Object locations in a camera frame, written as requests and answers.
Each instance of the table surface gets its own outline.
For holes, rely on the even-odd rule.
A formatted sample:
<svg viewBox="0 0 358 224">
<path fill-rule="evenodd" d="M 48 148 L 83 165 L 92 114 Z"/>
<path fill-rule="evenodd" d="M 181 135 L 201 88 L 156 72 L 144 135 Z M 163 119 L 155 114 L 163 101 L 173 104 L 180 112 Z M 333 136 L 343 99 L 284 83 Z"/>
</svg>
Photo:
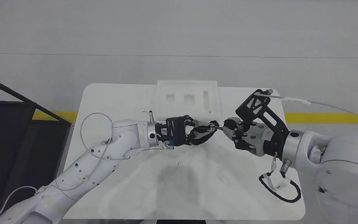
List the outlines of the table surface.
<svg viewBox="0 0 358 224">
<path fill-rule="evenodd" d="M 219 87 L 224 118 L 236 116 L 235 109 L 256 88 Z M 69 146 L 65 169 L 85 152 L 79 137 L 83 119 L 102 112 L 113 121 L 148 120 L 142 111 L 151 108 L 156 85 L 99 84 L 84 90 Z M 281 101 L 269 107 L 285 121 Z M 92 116 L 83 125 L 87 145 L 110 136 L 106 118 Z M 101 185 L 87 193 L 65 215 L 75 219 L 189 219 L 189 220 L 299 220 L 305 214 L 303 198 L 297 203 L 282 202 L 258 181 L 268 172 L 272 157 L 257 157 L 235 149 L 222 132 L 200 146 L 180 146 L 174 151 L 145 151 L 129 160 Z M 299 183 L 297 172 L 288 177 Z M 279 183 L 276 171 L 274 183 Z M 295 189 L 280 191 L 287 198 Z"/>
</svg>

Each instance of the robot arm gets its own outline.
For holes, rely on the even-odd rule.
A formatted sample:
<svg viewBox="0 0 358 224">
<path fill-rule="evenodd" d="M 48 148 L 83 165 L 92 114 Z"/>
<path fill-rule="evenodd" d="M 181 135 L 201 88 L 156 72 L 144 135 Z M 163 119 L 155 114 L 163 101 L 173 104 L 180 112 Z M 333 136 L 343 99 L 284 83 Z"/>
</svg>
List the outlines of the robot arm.
<svg viewBox="0 0 358 224">
<path fill-rule="evenodd" d="M 330 223 L 356 223 L 358 219 L 358 134 L 323 136 L 315 132 L 289 131 L 284 122 L 274 114 L 268 103 L 272 91 L 256 90 L 235 111 L 240 118 L 228 118 L 222 127 L 235 148 L 256 156 L 265 154 L 282 161 L 280 173 L 294 168 L 299 174 L 310 177 L 321 212 Z M 254 122 L 261 119 L 262 124 Z M 300 198 L 287 200 L 277 192 L 280 185 L 270 183 L 270 174 L 259 177 L 260 182 L 276 197 L 293 203 Z"/>
<path fill-rule="evenodd" d="M 48 186 L 40 188 L 33 197 L 5 211 L 0 216 L 0 223 L 59 223 L 78 200 L 119 168 L 121 160 L 157 147 L 158 140 L 165 142 L 167 147 L 191 142 L 201 144 L 216 131 L 210 128 L 213 124 L 198 122 L 188 115 L 168 118 L 167 124 L 156 123 L 151 111 L 149 118 L 149 122 L 114 122 L 110 139 L 89 148 Z M 185 133 L 187 125 L 194 127 L 189 134 Z M 143 142 L 140 142 L 139 138 L 140 128 L 146 136 Z"/>
</svg>

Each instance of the yellow stripe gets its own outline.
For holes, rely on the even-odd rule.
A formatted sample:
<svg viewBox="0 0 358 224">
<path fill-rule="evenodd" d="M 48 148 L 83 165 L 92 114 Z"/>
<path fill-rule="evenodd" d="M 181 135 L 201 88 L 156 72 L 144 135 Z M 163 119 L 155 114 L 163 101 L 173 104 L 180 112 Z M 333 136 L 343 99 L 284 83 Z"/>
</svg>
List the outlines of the yellow stripe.
<svg viewBox="0 0 358 224">
<path fill-rule="evenodd" d="M 76 111 L 55 111 L 55 114 L 76 122 Z M 285 113 L 288 124 L 358 124 L 358 116 L 353 114 L 327 114 L 327 113 Z M 33 120 L 56 120 L 47 114 L 36 111 Z"/>
<path fill-rule="evenodd" d="M 358 124 L 358 116 L 331 113 L 285 113 L 288 124 Z"/>
<path fill-rule="evenodd" d="M 77 118 L 77 111 L 54 111 L 55 114 L 60 116 L 61 118 L 75 123 Z M 45 114 L 42 111 L 36 111 L 34 116 L 32 117 L 33 120 L 56 120 L 52 116 Z"/>
</svg>

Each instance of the white cable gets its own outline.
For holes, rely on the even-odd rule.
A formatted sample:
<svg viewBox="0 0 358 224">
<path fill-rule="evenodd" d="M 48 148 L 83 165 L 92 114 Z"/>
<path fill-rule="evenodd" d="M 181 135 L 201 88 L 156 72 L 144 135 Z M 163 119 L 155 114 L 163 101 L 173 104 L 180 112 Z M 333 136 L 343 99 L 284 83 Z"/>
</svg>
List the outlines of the white cable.
<svg viewBox="0 0 358 224">
<path fill-rule="evenodd" d="M 323 102 L 318 102 L 318 101 L 308 101 L 308 100 L 299 99 L 299 98 L 290 98 L 290 97 L 283 97 L 283 96 L 271 96 L 271 95 L 258 94 L 258 93 L 254 94 L 254 95 L 255 96 L 264 96 L 264 97 L 269 97 L 269 98 L 277 98 L 277 99 L 281 99 L 281 100 L 285 100 L 285 101 L 291 101 L 291 102 L 300 102 L 300 103 L 303 103 L 303 104 L 319 104 L 319 105 L 323 105 L 323 106 L 329 106 L 331 108 L 335 108 L 335 109 L 338 109 L 338 110 L 342 110 L 342 111 L 350 113 L 350 114 L 357 115 L 356 113 L 351 112 L 349 110 L 345 110 L 345 109 L 339 108 L 337 106 L 330 105 L 330 104 L 325 104 Z"/>
<path fill-rule="evenodd" d="M 35 190 L 35 194 L 37 193 L 37 189 L 34 188 L 33 186 L 21 186 L 21 187 L 15 189 L 15 190 L 13 190 L 13 191 L 11 192 L 11 194 L 9 194 L 9 196 L 8 196 L 7 199 L 5 200 L 4 205 L 2 206 L 2 208 L 1 208 L 1 210 L 0 210 L 0 214 L 4 211 L 5 206 L 6 206 L 6 204 L 7 204 L 7 201 L 10 199 L 10 197 L 12 196 L 12 194 L 15 193 L 15 192 L 17 192 L 17 190 L 20 190 L 20 189 L 22 189 L 22 188 L 31 188 L 31 189 Z"/>
<path fill-rule="evenodd" d="M 106 144 L 105 149 L 103 150 L 103 153 L 102 153 L 102 156 L 101 156 L 101 157 L 96 156 L 96 155 L 94 155 L 94 154 L 91 152 L 91 150 L 86 146 L 86 144 L 85 144 L 85 142 L 84 142 L 84 140 L 83 140 L 83 136 L 82 136 L 82 127 L 83 127 L 84 122 L 85 122 L 90 116 L 95 115 L 95 114 L 103 115 L 103 116 L 105 116 L 105 117 L 111 122 L 111 136 L 110 136 L 110 138 L 109 138 L 109 140 L 108 140 L 108 143 Z M 106 114 L 104 114 L 104 113 L 95 112 L 95 113 L 92 113 L 92 114 L 88 114 L 88 115 L 84 118 L 84 120 L 82 121 L 81 127 L 80 127 L 80 129 L 79 129 L 79 136 L 80 136 L 81 142 L 82 142 L 83 146 L 85 147 L 85 149 L 87 150 L 87 152 L 88 152 L 91 156 L 94 156 L 94 157 L 100 159 L 99 162 L 97 163 L 96 167 L 95 167 L 95 168 L 92 170 L 92 172 L 89 174 L 88 179 L 89 179 L 89 178 L 91 177 L 91 175 L 97 170 L 97 168 L 98 168 L 98 166 L 100 165 L 101 161 L 102 161 L 102 160 L 105 160 L 104 155 L 105 155 L 105 153 L 106 153 L 106 151 L 107 151 L 108 146 L 110 145 L 111 140 L 113 140 L 113 134 L 114 134 L 114 123 L 113 123 L 112 119 L 111 119 L 108 115 L 106 115 Z M 147 149 L 147 150 L 163 150 L 163 149 L 164 149 L 164 148 L 149 148 L 149 149 Z M 110 160 L 128 160 L 128 159 L 130 159 L 130 156 L 129 156 L 128 158 L 110 158 Z M 79 186 L 81 186 L 81 185 L 84 183 L 84 181 L 82 181 L 80 184 L 78 184 L 77 186 L 75 186 L 75 187 L 73 187 L 73 188 L 70 188 L 70 189 L 61 189 L 61 188 L 58 186 L 58 184 L 57 184 L 57 179 L 55 179 L 55 183 L 56 183 L 56 186 L 55 186 L 55 185 L 48 185 L 48 186 L 46 186 L 46 188 L 49 187 L 49 186 L 53 186 L 54 188 L 57 188 L 57 189 L 59 189 L 62 193 L 64 193 L 64 192 L 69 192 L 69 191 L 71 191 L 71 190 L 74 190 L 74 189 L 78 188 Z"/>
</svg>

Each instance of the cable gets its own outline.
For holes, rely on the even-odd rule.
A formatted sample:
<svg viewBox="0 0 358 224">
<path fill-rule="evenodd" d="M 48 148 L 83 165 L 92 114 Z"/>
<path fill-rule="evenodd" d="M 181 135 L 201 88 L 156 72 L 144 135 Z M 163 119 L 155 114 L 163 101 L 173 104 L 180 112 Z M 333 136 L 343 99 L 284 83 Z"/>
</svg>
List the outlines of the cable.
<svg viewBox="0 0 358 224">
<path fill-rule="evenodd" d="M 6 206 L 6 204 L 7 204 L 7 201 L 10 199 L 10 197 L 11 197 L 15 192 L 17 192 L 18 190 L 20 190 L 20 189 L 22 189 L 22 188 L 31 188 L 31 189 L 35 190 L 35 194 L 37 193 L 37 189 L 34 188 L 33 186 L 21 186 L 21 187 L 15 189 L 15 190 L 13 190 L 13 191 L 11 192 L 11 194 L 9 194 L 9 196 L 6 198 L 6 200 L 5 200 L 5 202 L 4 202 L 4 205 L 2 206 L 2 208 L 1 208 L 1 210 L 0 210 L 0 214 L 2 214 L 2 212 L 4 211 L 5 206 Z"/>
<path fill-rule="evenodd" d="M 266 175 L 267 175 L 267 176 L 271 176 L 271 173 L 270 173 L 270 172 L 267 172 Z M 295 202 L 297 202 L 297 201 L 301 198 L 301 190 L 300 190 L 300 188 L 298 187 L 298 185 L 297 185 L 295 182 L 293 182 L 293 180 L 290 180 L 290 184 L 295 187 L 295 189 L 296 189 L 296 191 L 297 191 L 297 196 L 296 196 L 296 198 L 294 198 L 294 199 L 286 199 L 286 198 L 283 198 L 282 196 L 278 195 L 278 194 L 277 194 L 276 192 L 274 192 L 273 190 L 271 190 L 271 189 L 269 188 L 269 186 L 267 186 L 267 184 L 263 181 L 263 179 L 264 179 L 264 176 L 263 176 L 263 174 L 262 174 L 262 175 L 258 178 L 258 180 L 261 182 L 261 184 L 262 184 L 271 194 L 273 194 L 274 196 L 276 196 L 276 197 L 278 197 L 279 199 L 283 200 L 284 202 L 287 202 L 287 203 L 295 203 Z"/>
<path fill-rule="evenodd" d="M 82 136 L 82 128 L 83 128 L 84 122 L 85 122 L 90 116 L 95 115 L 95 114 L 103 115 L 103 116 L 105 116 L 105 117 L 111 122 L 111 136 L 110 136 L 108 142 L 106 143 L 106 147 L 105 147 L 105 149 L 103 150 L 103 153 L 102 153 L 102 156 L 101 156 L 101 157 L 100 157 L 100 156 L 96 156 L 96 155 L 94 155 L 94 154 L 91 152 L 91 150 L 86 146 L 86 144 L 85 144 L 85 142 L 84 142 L 84 140 L 83 140 L 83 136 Z M 85 147 L 85 149 L 87 150 L 87 152 L 88 152 L 91 156 L 94 156 L 95 158 L 99 158 L 99 161 L 98 161 L 96 167 L 95 167 L 95 168 L 92 170 L 92 172 L 88 175 L 88 179 L 89 179 L 89 178 L 91 177 L 91 175 L 97 170 L 97 168 L 98 168 L 98 166 L 100 165 L 101 161 L 102 161 L 102 160 L 105 160 L 104 155 L 105 155 L 105 153 L 106 153 L 106 151 L 107 151 L 107 149 L 108 149 L 108 146 L 110 145 L 111 140 L 113 139 L 113 135 L 114 135 L 114 122 L 112 121 L 112 119 L 111 119 L 108 115 L 106 115 L 106 114 L 104 114 L 104 113 L 95 112 L 95 113 L 88 114 L 88 115 L 84 118 L 84 120 L 82 121 L 81 127 L 80 127 L 80 129 L 79 129 L 79 136 L 80 136 L 81 142 L 82 142 L 83 146 Z M 164 149 L 164 148 L 149 148 L 149 149 L 142 150 L 142 151 L 148 151 L 148 150 L 163 150 L 163 149 Z M 130 156 L 129 156 L 128 158 L 110 158 L 109 160 L 128 160 L 128 159 L 130 159 Z M 55 185 L 48 185 L 48 186 L 46 186 L 46 188 L 49 187 L 49 186 L 52 186 L 52 187 L 54 187 L 54 188 L 59 189 L 59 190 L 64 194 L 64 192 L 69 192 L 69 191 L 71 191 L 71 190 L 74 190 L 74 189 L 78 188 L 79 186 L 81 186 L 81 185 L 84 183 L 84 181 L 82 181 L 80 184 L 78 184 L 77 186 L 75 186 L 75 187 L 73 187 L 73 188 L 70 188 L 70 189 L 61 189 L 61 188 L 58 186 L 57 179 L 55 179 L 55 183 L 56 183 L 56 186 L 55 186 Z"/>
<path fill-rule="evenodd" d="M 264 96 L 264 97 L 282 99 L 282 100 L 291 101 L 291 102 L 300 102 L 300 103 L 303 103 L 303 104 L 318 104 L 318 105 L 323 105 L 323 106 L 329 106 L 330 108 L 335 108 L 335 109 L 342 110 L 342 111 L 350 113 L 350 114 L 358 115 L 358 114 L 356 114 L 356 113 L 354 113 L 352 111 L 345 110 L 343 108 L 339 108 L 338 106 L 334 106 L 334 105 L 331 105 L 331 104 L 325 104 L 325 103 L 319 102 L 319 101 L 309 101 L 309 100 L 304 100 L 304 99 L 299 99 L 299 98 L 290 98 L 290 97 L 283 97 L 283 96 L 271 96 L 271 95 L 258 94 L 258 93 L 256 93 L 255 96 Z"/>
<path fill-rule="evenodd" d="M 344 111 L 344 112 L 357 115 L 356 113 L 353 113 L 353 112 L 351 112 L 351 111 L 349 111 L 349 110 L 345 110 L 345 109 L 343 109 L 343 108 L 338 108 L 338 107 L 333 106 L 333 105 L 328 105 L 328 104 L 324 104 L 324 103 L 322 103 L 322 102 L 317 102 L 317 101 L 310 101 L 310 102 L 311 102 L 312 104 L 318 104 L 318 105 L 323 105 L 323 106 L 330 106 L 330 107 L 332 107 L 332 108 L 336 108 L 336 109 L 338 109 L 338 110 L 342 110 L 342 111 Z"/>
</svg>

